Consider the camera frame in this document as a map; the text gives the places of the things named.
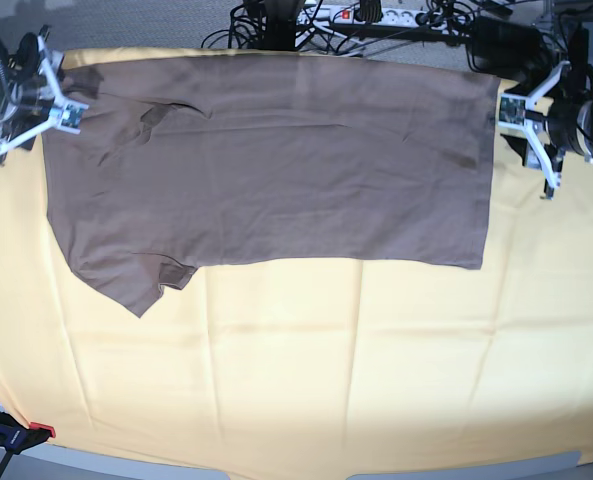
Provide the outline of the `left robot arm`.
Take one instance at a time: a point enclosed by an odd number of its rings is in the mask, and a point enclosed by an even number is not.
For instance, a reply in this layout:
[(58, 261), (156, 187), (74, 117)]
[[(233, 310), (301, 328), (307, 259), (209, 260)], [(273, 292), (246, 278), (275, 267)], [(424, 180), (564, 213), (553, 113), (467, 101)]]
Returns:
[(593, 164), (593, 67), (560, 62), (538, 85), (523, 94), (516, 88), (500, 95), (497, 125), (526, 168), (545, 178), (543, 197), (560, 188), (565, 155)]

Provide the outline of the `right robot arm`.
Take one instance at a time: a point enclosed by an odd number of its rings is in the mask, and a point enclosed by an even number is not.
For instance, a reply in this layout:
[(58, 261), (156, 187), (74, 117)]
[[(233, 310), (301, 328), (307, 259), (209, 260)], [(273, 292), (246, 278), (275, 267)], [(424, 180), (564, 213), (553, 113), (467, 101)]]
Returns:
[(88, 106), (61, 90), (64, 54), (47, 46), (49, 34), (48, 25), (26, 33), (14, 53), (0, 39), (0, 166), (9, 152), (30, 151), (48, 130), (80, 132)]

